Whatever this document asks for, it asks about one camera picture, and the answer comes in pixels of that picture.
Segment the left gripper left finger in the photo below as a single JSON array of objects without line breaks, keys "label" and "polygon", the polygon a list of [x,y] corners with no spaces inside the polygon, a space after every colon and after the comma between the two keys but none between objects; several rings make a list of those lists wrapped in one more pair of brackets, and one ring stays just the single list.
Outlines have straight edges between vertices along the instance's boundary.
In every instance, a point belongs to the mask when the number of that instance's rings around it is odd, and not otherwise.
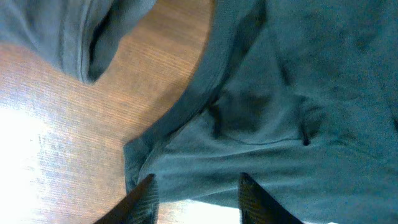
[{"label": "left gripper left finger", "polygon": [[155,224],[159,191],[154,174],[149,174],[95,224]]}]

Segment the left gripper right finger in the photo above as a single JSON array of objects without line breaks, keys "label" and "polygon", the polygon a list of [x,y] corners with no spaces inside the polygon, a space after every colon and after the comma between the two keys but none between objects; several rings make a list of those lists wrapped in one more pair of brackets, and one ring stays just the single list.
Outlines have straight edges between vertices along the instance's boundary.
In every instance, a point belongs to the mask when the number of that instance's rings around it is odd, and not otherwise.
[{"label": "left gripper right finger", "polygon": [[242,224],[303,224],[245,172],[239,178],[238,202]]}]

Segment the dark green t-shirt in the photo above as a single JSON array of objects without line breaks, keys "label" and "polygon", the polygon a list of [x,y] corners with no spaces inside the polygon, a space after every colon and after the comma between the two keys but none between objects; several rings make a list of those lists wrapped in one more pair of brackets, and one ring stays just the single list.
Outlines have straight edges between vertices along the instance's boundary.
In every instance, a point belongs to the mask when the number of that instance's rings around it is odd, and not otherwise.
[{"label": "dark green t-shirt", "polygon": [[236,207],[250,174],[297,218],[397,222],[397,2],[215,3],[173,107],[124,147],[126,188]]}]

